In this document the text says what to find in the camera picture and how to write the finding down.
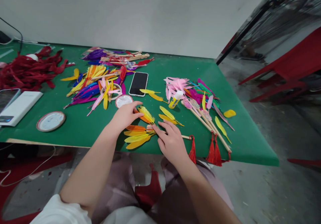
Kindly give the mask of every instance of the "yellow glue bottle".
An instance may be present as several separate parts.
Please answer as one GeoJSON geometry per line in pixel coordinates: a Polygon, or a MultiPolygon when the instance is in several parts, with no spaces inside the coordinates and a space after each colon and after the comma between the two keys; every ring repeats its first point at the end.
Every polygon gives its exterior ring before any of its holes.
{"type": "Polygon", "coordinates": [[[169,107],[170,109],[175,108],[175,106],[176,106],[176,105],[178,104],[178,102],[181,100],[181,98],[183,97],[183,95],[184,95],[183,91],[178,90],[178,91],[176,92],[176,94],[174,95],[173,100],[172,100],[172,101],[170,102],[170,104],[168,105],[168,107],[169,107]]]}

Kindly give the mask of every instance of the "red chair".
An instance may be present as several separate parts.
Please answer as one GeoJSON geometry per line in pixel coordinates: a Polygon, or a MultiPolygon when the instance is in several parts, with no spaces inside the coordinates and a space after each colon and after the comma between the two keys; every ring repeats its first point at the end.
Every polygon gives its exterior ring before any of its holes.
{"type": "Polygon", "coordinates": [[[273,104],[279,104],[293,98],[308,89],[307,85],[300,81],[303,77],[321,69],[321,27],[313,31],[304,40],[298,43],[293,49],[275,60],[273,63],[257,71],[255,74],[246,78],[239,85],[258,77],[259,75],[274,71],[276,74],[258,85],[259,88],[265,88],[281,80],[286,83],[275,87],[274,89],[262,94],[250,102],[259,102],[269,96],[277,94],[284,90],[299,88],[300,90],[282,98],[273,104]]]}

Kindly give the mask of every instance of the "white sleeve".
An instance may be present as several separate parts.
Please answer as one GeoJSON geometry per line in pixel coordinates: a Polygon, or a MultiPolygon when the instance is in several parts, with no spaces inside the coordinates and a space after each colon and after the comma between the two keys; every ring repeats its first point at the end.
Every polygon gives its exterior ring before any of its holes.
{"type": "Polygon", "coordinates": [[[56,194],[30,224],[91,224],[91,220],[79,204],[63,203],[56,194]]]}

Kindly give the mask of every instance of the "smartphone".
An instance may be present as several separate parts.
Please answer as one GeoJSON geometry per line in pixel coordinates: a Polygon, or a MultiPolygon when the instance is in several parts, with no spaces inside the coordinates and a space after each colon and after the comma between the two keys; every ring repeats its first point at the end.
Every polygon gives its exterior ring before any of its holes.
{"type": "Polygon", "coordinates": [[[146,89],[148,80],[147,73],[135,72],[133,80],[131,81],[129,95],[144,97],[145,93],[141,92],[140,89],[146,89]]]}
{"type": "Polygon", "coordinates": [[[5,110],[20,94],[20,89],[0,90],[0,113],[5,110]]]}

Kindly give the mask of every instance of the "right hand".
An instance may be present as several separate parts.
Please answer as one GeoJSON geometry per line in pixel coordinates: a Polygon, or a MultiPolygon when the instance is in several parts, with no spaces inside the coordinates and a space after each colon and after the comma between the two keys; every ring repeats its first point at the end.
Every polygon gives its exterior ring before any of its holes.
{"type": "Polygon", "coordinates": [[[159,136],[158,144],[164,156],[177,168],[177,165],[191,161],[180,130],[171,122],[164,120],[158,124],[166,129],[167,134],[160,130],[156,125],[153,129],[159,136]]]}

